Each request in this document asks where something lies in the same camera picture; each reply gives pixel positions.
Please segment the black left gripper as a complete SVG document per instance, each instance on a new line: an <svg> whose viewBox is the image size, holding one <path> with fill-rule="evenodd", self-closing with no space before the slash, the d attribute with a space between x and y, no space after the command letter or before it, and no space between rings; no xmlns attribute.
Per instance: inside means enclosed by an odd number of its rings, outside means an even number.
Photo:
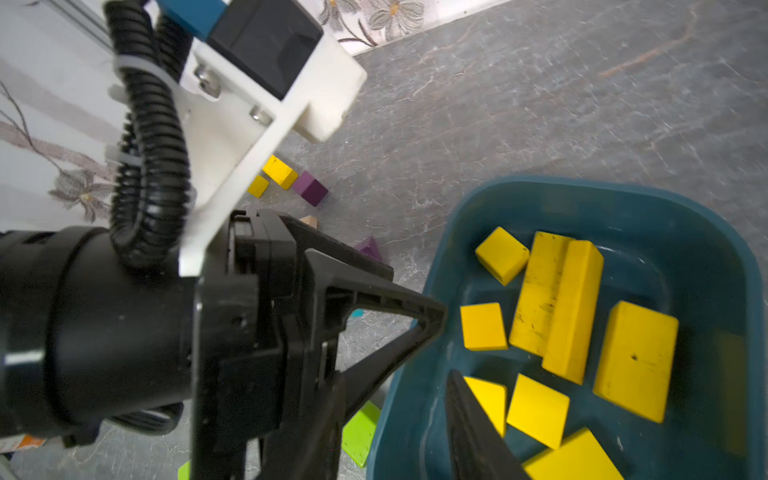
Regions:
<svg viewBox="0 0 768 480"><path fill-rule="evenodd" d="M333 479L345 414L384 396L447 309L287 214L235 211L219 241L225 272L196 290L190 475L243 478L257 440L262 478Z"/></svg>

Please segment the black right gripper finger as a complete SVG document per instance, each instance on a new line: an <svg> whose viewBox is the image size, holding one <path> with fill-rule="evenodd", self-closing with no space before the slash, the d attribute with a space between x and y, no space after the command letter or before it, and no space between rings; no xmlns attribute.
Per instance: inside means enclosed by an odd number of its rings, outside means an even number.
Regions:
<svg viewBox="0 0 768 480"><path fill-rule="evenodd" d="M530 478L457 370L447 377L445 414L454 479Z"/></svg>

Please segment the yellow chunky block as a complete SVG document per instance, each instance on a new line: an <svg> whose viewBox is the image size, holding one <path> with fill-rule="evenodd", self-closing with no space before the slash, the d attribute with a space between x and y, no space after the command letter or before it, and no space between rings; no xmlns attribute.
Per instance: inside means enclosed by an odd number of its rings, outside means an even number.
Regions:
<svg viewBox="0 0 768 480"><path fill-rule="evenodd" d="M255 198L261 198L268 189L270 182L268 179L257 175L247 189L247 193Z"/></svg>

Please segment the yellow cube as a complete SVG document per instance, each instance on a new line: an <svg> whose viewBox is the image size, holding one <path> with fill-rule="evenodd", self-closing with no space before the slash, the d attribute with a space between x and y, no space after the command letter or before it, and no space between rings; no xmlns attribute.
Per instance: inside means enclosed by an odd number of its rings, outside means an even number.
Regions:
<svg viewBox="0 0 768 480"><path fill-rule="evenodd" d="M530 250L502 227L493 230L475 249L478 261L502 285L526 266Z"/></svg>

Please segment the short yellow rectangular block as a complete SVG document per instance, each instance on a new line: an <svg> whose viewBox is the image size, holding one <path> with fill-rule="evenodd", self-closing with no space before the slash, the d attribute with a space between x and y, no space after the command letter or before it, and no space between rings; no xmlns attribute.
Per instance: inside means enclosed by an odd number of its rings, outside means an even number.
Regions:
<svg viewBox="0 0 768 480"><path fill-rule="evenodd" d="M627 301L610 311L593 393L639 417L665 418L679 320Z"/></svg>

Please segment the yellow cube block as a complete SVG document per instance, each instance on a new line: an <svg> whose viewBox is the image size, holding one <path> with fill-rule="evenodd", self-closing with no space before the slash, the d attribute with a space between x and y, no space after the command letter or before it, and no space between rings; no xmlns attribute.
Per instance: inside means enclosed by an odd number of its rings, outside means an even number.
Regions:
<svg viewBox="0 0 768 480"><path fill-rule="evenodd" d="M508 348L499 303L460 307L464 347L470 351L499 351Z"/></svg>

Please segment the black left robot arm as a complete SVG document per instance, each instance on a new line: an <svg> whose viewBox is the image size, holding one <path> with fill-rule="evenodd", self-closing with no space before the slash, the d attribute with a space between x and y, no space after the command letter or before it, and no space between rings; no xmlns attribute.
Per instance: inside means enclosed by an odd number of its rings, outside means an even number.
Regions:
<svg viewBox="0 0 768 480"><path fill-rule="evenodd" d="M234 211L198 276L136 270L102 228L1 238L1 432L93 443L192 403L191 475L333 479L344 424L438 336L446 310L273 210Z"/></svg>

